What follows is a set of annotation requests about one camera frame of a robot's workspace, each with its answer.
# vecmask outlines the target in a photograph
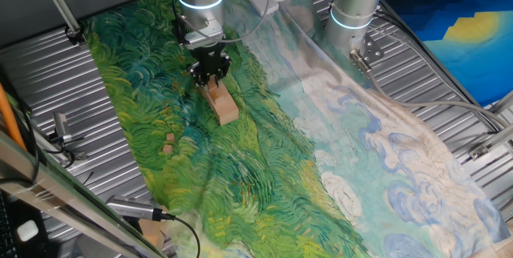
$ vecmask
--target black cable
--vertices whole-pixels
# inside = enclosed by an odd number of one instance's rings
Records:
[[[198,237],[198,234],[196,234],[196,231],[194,231],[194,228],[189,225],[187,222],[183,221],[182,219],[180,218],[176,218],[175,219],[176,221],[182,223],[183,225],[185,225],[187,228],[191,229],[191,232],[192,234],[194,235],[194,237],[196,238],[196,242],[198,243],[198,255],[196,255],[196,258],[200,258],[200,254],[201,254],[201,244],[200,244],[200,238]]]
[[[192,234],[194,235],[194,237],[196,238],[196,242],[198,243],[198,255],[196,256],[196,258],[200,257],[200,254],[201,254],[200,238],[198,237],[198,234],[196,234],[196,231],[194,231],[194,228],[189,223],[183,221],[180,218],[176,218],[176,216],[174,216],[174,215],[167,214],[167,213],[160,214],[160,219],[162,219],[162,220],[175,220],[175,221],[178,221],[178,222],[182,223],[187,228],[189,228],[191,230]]]
[[[73,154],[72,151],[68,150],[65,150],[65,152],[70,156],[70,162],[68,163],[68,165],[64,166],[65,169],[68,169],[75,162],[75,154]]]
[[[89,176],[87,177],[87,179],[85,181],[83,181],[83,185],[85,186],[87,181],[89,181],[89,179],[93,176],[93,174],[95,174],[94,171],[91,172],[91,174],[89,174]]]
[[[47,150],[47,149],[44,149],[46,153],[48,154],[61,154],[63,153],[66,149],[64,147],[61,147],[60,150],[58,151],[50,151],[50,150]]]

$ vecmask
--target metal slat panel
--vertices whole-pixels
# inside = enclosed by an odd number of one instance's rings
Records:
[[[151,198],[87,45],[73,46],[63,30],[56,30],[0,50],[0,63],[32,108],[39,130],[52,133],[53,112],[59,111],[67,115],[74,138],[83,138],[67,147],[87,155],[69,168],[78,181],[87,180],[101,200]],[[71,245],[80,234],[52,217],[44,219],[53,240]]]
[[[388,95],[399,101],[417,103],[440,99],[463,100],[454,90],[457,87],[452,86],[449,79],[443,78],[442,71],[436,71],[435,65],[426,64],[425,61],[430,62],[429,57],[422,59],[411,49],[417,46],[409,42],[406,34],[379,19],[374,19],[372,26],[377,27],[378,31],[370,30],[369,34],[383,49],[385,56],[371,67]],[[386,35],[392,33],[396,38]],[[397,39],[408,42],[410,46]],[[513,109],[503,108],[503,117],[507,119],[510,113],[513,114]],[[494,198],[495,204],[503,207],[501,210],[506,217],[511,211],[511,205],[508,206],[507,202],[513,198],[513,156],[504,146],[494,148],[475,161],[469,156],[470,151],[493,136],[489,134],[491,129],[473,111],[461,107],[435,106],[411,110],[442,139],[485,193]]]

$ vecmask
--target gray cable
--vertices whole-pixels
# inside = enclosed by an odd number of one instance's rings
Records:
[[[215,38],[211,38],[211,37],[208,37],[206,34],[203,34],[200,30],[198,30],[195,26],[193,26],[187,19],[185,19],[181,14],[178,15],[178,18],[180,18],[183,22],[185,22],[185,24],[191,28],[192,30],[198,32],[198,34],[200,34],[202,37],[208,39],[208,40],[211,40],[213,42],[219,42],[219,43],[230,43],[230,42],[239,42],[239,41],[242,41],[244,38],[247,38],[248,36],[250,36],[251,34],[253,34],[254,32],[256,32],[260,26],[262,25],[262,23],[264,22],[265,20],[265,17],[267,16],[267,12],[269,11],[269,6],[271,5],[271,0],[267,0],[267,3],[265,4],[265,10],[264,10],[264,14],[262,15],[262,18],[260,20],[260,22],[258,22],[258,25],[256,25],[256,27],[251,31],[249,32],[249,34],[246,34],[244,37],[240,37],[240,38],[235,38],[235,39],[232,39],[232,40],[222,40],[222,39],[215,39]]]
[[[384,96],[392,99],[390,96],[388,96],[384,92],[384,90],[381,88],[381,86],[379,86],[378,81],[376,81],[376,78],[374,77],[372,72],[368,72],[367,75],[369,76],[370,81],[376,86],[376,88],[378,89],[378,91],[380,93],[382,93],[382,94],[384,94]],[[478,111],[478,112],[482,113],[483,115],[485,115],[486,117],[497,121],[497,123],[499,123],[504,128],[509,127],[509,123],[507,123],[506,121],[501,119],[496,114],[494,114],[488,110],[485,110],[481,107],[475,106],[471,103],[459,102],[459,101],[431,101],[431,102],[426,102],[426,103],[404,103],[404,102],[399,102],[394,99],[392,99],[392,100],[395,101],[396,103],[398,103],[401,107],[434,107],[434,106],[442,106],[442,105],[465,107],[465,108],[471,109],[473,111]]]

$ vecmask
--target cable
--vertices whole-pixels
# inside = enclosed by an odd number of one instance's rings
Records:
[[[402,24],[402,22],[400,22],[399,20],[397,20],[393,15],[391,14],[388,14],[388,13],[385,13],[385,12],[376,12],[375,14],[376,16],[378,16],[379,18],[382,18],[384,20],[386,20],[387,22],[389,22],[390,24],[393,24],[395,26],[397,26],[399,29],[403,30],[404,32],[406,33],[410,33],[411,31]],[[381,34],[384,34],[386,36],[388,36],[389,38],[392,38],[392,39],[395,39],[396,41],[402,43],[403,45],[405,46],[408,46],[411,50],[413,50],[421,59],[422,61],[424,61],[424,63],[436,74],[436,76],[446,85],[446,87],[448,87],[449,89],[451,89],[455,94],[457,94],[463,101],[467,102],[467,104],[469,105],[473,105],[472,103],[470,103],[470,101],[464,97],[463,95],[461,95],[458,91],[456,91],[451,85],[449,85],[445,79],[443,79],[437,71],[435,71],[433,69],[433,67],[431,66],[430,63],[428,63],[424,57],[418,52],[417,49],[415,49],[413,46],[411,46],[408,42],[405,42],[405,41],[402,41],[400,38],[396,38],[394,37],[392,34],[387,34],[385,33],[384,31],[382,30],[379,30],[377,27],[374,27],[374,26],[370,26],[371,29],[373,29],[374,31],[378,32],[378,33],[381,33]],[[417,43],[418,46],[421,47],[422,50],[424,50],[424,52],[432,59],[434,60],[433,56],[430,54],[430,52],[425,48],[424,44],[422,43],[422,41],[420,41],[417,36],[415,36],[414,34],[410,34],[410,37]],[[487,114],[483,114],[483,118],[486,119],[486,120],[489,120],[489,115]]]
[[[206,39],[211,40],[213,42],[219,42],[219,43],[239,42],[239,41],[242,41],[243,39],[247,38],[248,36],[250,36],[254,32],[256,32],[260,28],[262,23],[264,23],[264,20],[265,20],[265,17],[267,16],[267,12],[269,11],[269,6],[270,5],[271,5],[271,0],[267,0],[267,3],[265,4],[264,14],[262,15],[261,20],[258,22],[258,25],[256,25],[256,27],[251,32],[249,32],[249,34],[246,34],[244,37],[235,38],[235,39],[231,39],[231,40],[219,40],[219,39],[216,39],[216,38],[211,38],[211,37],[207,36],[206,34],[203,34],[200,30],[198,30],[187,19],[185,19],[181,14],[178,15],[178,18],[181,19],[182,22],[184,22],[189,28],[191,28],[192,30],[198,32],[198,34],[200,34],[203,38],[206,38]]]
[[[378,91],[380,93],[382,93],[382,94],[384,94],[384,96],[392,99],[390,96],[388,96],[387,93],[384,92],[384,90],[381,88],[381,86],[379,86],[378,81],[376,81],[376,78],[374,77],[374,74],[372,74],[372,72],[368,72],[367,75],[369,76],[370,81],[376,86],[376,88],[378,89]],[[497,123],[499,123],[504,128],[509,127],[509,124],[506,121],[504,121],[503,119],[501,119],[500,117],[498,117],[496,114],[494,114],[488,110],[485,110],[481,107],[475,106],[471,103],[459,102],[459,101],[431,101],[431,102],[427,102],[427,103],[404,103],[404,102],[399,102],[398,100],[395,100],[395,99],[392,99],[392,100],[395,101],[397,104],[399,104],[402,107],[434,107],[434,106],[442,106],[442,105],[465,107],[465,108],[471,109],[473,111],[478,111],[478,112],[482,113],[483,115],[489,117],[490,119],[495,120]]]
[[[171,214],[167,214],[167,213],[162,213],[160,215],[160,219],[162,220],[175,220],[175,221],[178,221],[180,223],[182,223],[183,225],[185,225],[187,228],[189,228],[192,232],[192,234],[194,235],[194,237],[196,238],[196,242],[198,244],[198,255],[196,255],[196,258],[200,258],[200,254],[201,254],[201,243],[200,243],[200,238],[198,237],[198,234],[196,234],[196,231],[194,231],[194,228],[187,222],[183,221],[182,219],[180,218],[177,218],[176,216],[174,215],[171,215]]]
[[[33,184],[31,181],[29,181],[28,179],[23,179],[23,178],[4,178],[4,179],[0,179],[0,185],[4,185],[4,184],[7,184],[7,183],[16,183],[16,184],[19,184],[23,187],[26,187],[26,188],[29,188],[29,187],[32,187]]]
[[[398,27],[398,28],[400,28],[401,30],[403,30],[403,31],[405,31],[405,32],[408,32],[408,29],[406,29],[404,26],[401,26],[401,25],[399,25],[399,24],[397,24],[397,23],[391,22],[389,19],[384,18],[384,17],[382,17],[382,16],[379,16],[379,17],[380,17],[380,18],[383,18],[383,19],[384,19],[384,20],[386,20],[387,22],[390,22],[391,24],[393,24],[393,25],[397,26],[397,27]],[[417,49],[415,49],[414,47],[412,47],[408,42],[405,42],[405,41],[401,40],[400,38],[396,38],[396,37],[394,37],[392,34],[387,34],[387,33],[385,33],[383,30],[379,30],[379,29],[378,29],[377,27],[375,27],[375,26],[369,25],[369,27],[370,27],[372,30],[374,30],[374,31],[378,32],[379,34],[384,34],[384,35],[386,35],[387,37],[392,38],[392,39],[394,39],[394,40],[396,40],[396,41],[400,42],[402,45],[404,45],[404,46],[408,46],[412,51],[414,51],[414,52],[415,52],[415,54],[417,54],[417,55],[418,55],[418,57],[420,57],[420,58],[422,59],[422,61],[423,61],[423,62],[424,62],[424,63],[425,63],[425,64],[426,64],[426,65],[427,65],[427,66],[428,66],[428,67],[429,67],[433,72],[434,72],[434,74],[435,74],[435,75],[436,75],[436,76],[437,76],[437,77],[442,81],[442,83],[444,83],[444,85],[446,85],[446,87],[448,87],[448,88],[449,88],[449,89],[451,89],[454,93],[456,93],[456,94],[459,96],[459,98],[461,98],[461,99],[463,99],[464,101],[468,102],[467,98],[465,98],[463,95],[459,94],[459,93],[458,93],[458,92],[457,92],[457,91],[456,91],[456,90],[455,90],[451,85],[449,85],[449,84],[446,82],[446,80],[445,80],[445,79],[442,79],[442,77],[438,74],[438,72],[437,72],[437,71],[435,71],[435,70],[433,69],[433,67],[431,66],[431,64],[430,64],[430,63],[428,63],[428,62],[426,61],[426,59],[425,59],[424,57],[422,57],[422,55],[418,52],[418,50],[417,50]]]
[[[73,154],[72,151],[68,151],[66,149],[64,151],[70,156],[70,162],[66,166],[64,166],[65,169],[68,169],[75,162],[75,154]]]
[[[6,92],[0,84],[0,110],[2,111],[3,118],[6,121],[7,129],[9,130],[10,137],[16,142],[23,150],[26,151],[25,143],[23,142],[22,133],[19,131],[18,123],[14,117],[13,108],[9,103]]]
[[[200,243],[200,238],[198,237],[198,234],[196,234],[196,231],[194,231],[194,228],[189,225],[187,222],[183,221],[182,219],[180,218],[176,218],[175,217],[175,220],[182,223],[183,225],[185,225],[187,228],[191,229],[191,232],[192,234],[194,235],[194,237],[196,238],[196,242],[198,244],[198,254],[196,255],[196,258],[200,258],[200,254],[201,254],[201,243]]]
[[[423,61],[426,65],[428,65],[429,67],[431,67],[431,65],[424,59],[424,57],[422,57],[422,55],[412,46],[410,46],[407,42],[404,42],[402,41],[400,38],[396,38],[394,37],[392,34],[387,34],[381,30],[379,30],[378,28],[374,27],[374,26],[370,26],[371,29],[373,29],[374,31],[378,32],[378,33],[381,33],[381,34],[384,34],[390,38],[393,38],[395,40],[397,40],[398,42],[401,42],[403,45],[405,46],[408,46],[411,50],[413,50]],[[504,128],[508,127],[509,124],[506,123],[503,119],[501,119],[500,117],[498,117],[496,114],[488,111],[488,110],[485,110],[481,107],[478,107],[478,106],[475,106],[474,104],[471,104],[467,101],[467,99],[465,99],[465,97],[461,96],[454,88],[452,88],[449,84],[446,83],[446,81],[444,79],[442,79],[442,77],[440,77],[438,75],[438,73],[436,71],[433,70],[433,68],[431,68],[431,70],[437,75],[437,77],[449,88],[451,89],[454,93],[456,93],[460,98],[462,98],[463,100],[465,100],[465,102],[458,102],[458,101],[432,101],[432,102],[428,102],[428,103],[403,103],[403,102],[399,102],[399,101],[396,101],[397,103],[399,103],[399,105],[403,106],[403,107],[432,107],[432,106],[436,106],[436,105],[452,105],[452,106],[459,106],[459,107],[467,107],[467,108],[470,108],[471,110],[475,110],[475,111],[478,111],[479,113],[483,114],[485,117],[489,118],[489,119],[493,119],[495,120],[496,122],[498,122],[501,126],[503,126]],[[369,72],[368,73],[368,76],[370,78],[370,80],[373,82],[373,84],[376,86],[376,88],[382,93],[384,94],[385,96],[389,97],[382,89],[381,87],[378,85],[378,82],[376,81],[376,78],[374,77],[374,75]]]

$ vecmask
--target metal frame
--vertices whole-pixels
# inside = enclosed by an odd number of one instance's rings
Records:
[[[66,24],[70,27],[71,33],[75,36],[80,33],[80,25],[71,13],[70,8],[67,6],[66,1],[64,0],[52,0],[54,1],[55,6],[63,16]]]
[[[151,258],[166,257],[52,158],[46,160],[46,165],[39,164],[33,187],[5,183],[0,188],[126,257],[139,257],[135,251]],[[0,132],[0,176],[17,172],[29,179],[33,170],[34,157]]]

